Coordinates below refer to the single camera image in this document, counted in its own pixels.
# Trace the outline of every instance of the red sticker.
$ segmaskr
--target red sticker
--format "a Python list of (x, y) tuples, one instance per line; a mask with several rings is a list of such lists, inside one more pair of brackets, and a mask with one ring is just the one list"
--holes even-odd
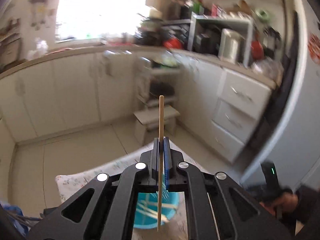
[(320, 40), (318, 36), (312, 33), (310, 34), (308, 49), (313, 62), (320, 65)]

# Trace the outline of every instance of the stool leg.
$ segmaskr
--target stool leg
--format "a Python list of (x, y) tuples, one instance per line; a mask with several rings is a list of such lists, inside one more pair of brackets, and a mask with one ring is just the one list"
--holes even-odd
[(144, 140), (146, 137), (147, 127), (136, 120), (134, 136), (138, 140), (141, 146), (144, 145)]
[(171, 118), (168, 122), (168, 124), (166, 125), (166, 130), (174, 135), (175, 130), (176, 130), (176, 119), (175, 118)]

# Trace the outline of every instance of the silver canister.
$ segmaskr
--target silver canister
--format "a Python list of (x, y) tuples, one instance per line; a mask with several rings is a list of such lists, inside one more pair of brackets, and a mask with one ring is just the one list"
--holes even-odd
[(243, 37), (236, 31), (223, 29), (218, 57), (222, 61), (236, 64)]

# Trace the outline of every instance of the silver screw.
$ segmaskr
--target silver screw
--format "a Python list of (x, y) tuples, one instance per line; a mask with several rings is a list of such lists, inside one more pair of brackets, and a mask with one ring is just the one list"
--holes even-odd
[(145, 163), (137, 163), (136, 168), (138, 170), (143, 170), (147, 165)]
[(217, 178), (218, 179), (226, 179), (227, 175), (223, 172), (217, 173)]
[(178, 164), (178, 166), (179, 166), (180, 168), (182, 168), (182, 169), (186, 169), (186, 168), (189, 167), (189, 164), (186, 163), (186, 162), (180, 162), (180, 163)]
[(97, 176), (97, 180), (98, 181), (105, 181), (108, 179), (108, 174), (105, 174), (105, 173), (100, 173), (98, 176)]

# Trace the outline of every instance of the person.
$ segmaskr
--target person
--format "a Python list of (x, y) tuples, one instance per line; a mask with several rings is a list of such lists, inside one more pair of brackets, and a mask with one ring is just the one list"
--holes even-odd
[(320, 239), (320, 194), (317, 191), (301, 186), (295, 194), (285, 192), (269, 204), (260, 204), (274, 216), (275, 208), (280, 205), (287, 218), (304, 224), (294, 240)]

